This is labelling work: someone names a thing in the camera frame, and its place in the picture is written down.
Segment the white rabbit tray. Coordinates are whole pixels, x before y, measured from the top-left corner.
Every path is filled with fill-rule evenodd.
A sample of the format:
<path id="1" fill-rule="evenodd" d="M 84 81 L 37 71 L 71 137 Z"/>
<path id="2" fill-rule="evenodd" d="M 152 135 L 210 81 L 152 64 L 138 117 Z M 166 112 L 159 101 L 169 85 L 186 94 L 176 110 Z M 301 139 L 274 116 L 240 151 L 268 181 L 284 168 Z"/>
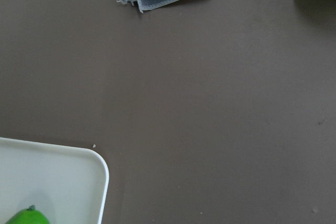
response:
<path id="1" fill-rule="evenodd" d="M 101 223 L 108 184 L 93 150 L 1 138 L 1 223 L 31 205 L 50 223 Z"/>

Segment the green lime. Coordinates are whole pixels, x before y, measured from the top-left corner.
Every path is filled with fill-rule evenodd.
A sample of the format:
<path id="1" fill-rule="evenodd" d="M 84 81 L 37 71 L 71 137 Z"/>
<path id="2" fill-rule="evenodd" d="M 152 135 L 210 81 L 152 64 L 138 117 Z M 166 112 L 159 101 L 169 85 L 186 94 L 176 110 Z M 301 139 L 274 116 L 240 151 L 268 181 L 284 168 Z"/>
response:
<path id="1" fill-rule="evenodd" d="M 50 221 L 42 212 L 36 210 L 34 205 L 31 205 L 14 214 L 5 224 L 50 224 Z"/>

